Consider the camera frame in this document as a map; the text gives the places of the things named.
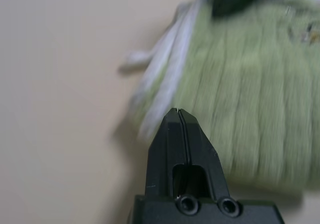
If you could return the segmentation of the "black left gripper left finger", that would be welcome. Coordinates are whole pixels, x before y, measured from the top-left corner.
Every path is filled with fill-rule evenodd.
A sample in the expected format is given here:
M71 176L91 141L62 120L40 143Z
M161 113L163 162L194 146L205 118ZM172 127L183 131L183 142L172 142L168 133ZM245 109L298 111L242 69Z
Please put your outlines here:
M148 150L145 195L177 198L187 192L188 158L180 109L163 118Z

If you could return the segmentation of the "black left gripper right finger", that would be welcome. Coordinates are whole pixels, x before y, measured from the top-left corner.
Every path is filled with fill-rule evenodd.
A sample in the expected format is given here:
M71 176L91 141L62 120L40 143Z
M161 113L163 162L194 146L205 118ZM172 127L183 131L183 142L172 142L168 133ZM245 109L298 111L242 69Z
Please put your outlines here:
M227 196L227 183L217 151L197 119L187 111L178 111L182 121L187 165L191 170L192 193L198 198L219 200Z

